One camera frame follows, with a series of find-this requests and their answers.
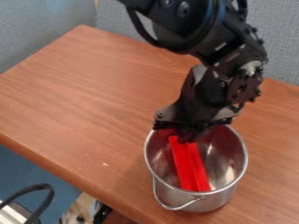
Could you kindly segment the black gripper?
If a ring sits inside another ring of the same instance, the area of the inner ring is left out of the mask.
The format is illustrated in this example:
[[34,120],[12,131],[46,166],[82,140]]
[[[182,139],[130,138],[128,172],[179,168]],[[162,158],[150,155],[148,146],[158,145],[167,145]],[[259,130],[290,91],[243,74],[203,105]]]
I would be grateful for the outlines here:
[[194,143],[212,126],[231,124],[245,102],[227,100],[228,83],[206,66],[194,66],[178,100],[154,115],[154,129],[179,130],[179,143]]

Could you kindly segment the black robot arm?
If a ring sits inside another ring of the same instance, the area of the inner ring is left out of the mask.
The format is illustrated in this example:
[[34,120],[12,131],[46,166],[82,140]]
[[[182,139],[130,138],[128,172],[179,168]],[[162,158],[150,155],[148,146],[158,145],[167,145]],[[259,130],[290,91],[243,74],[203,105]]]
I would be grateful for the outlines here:
[[155,130],[174,129],[192,142],[230,124],[262,95],[265,41],[247,23],[249,0],[118,0],[136,31],[154,46],[199,59],[178,100],[156,111]]

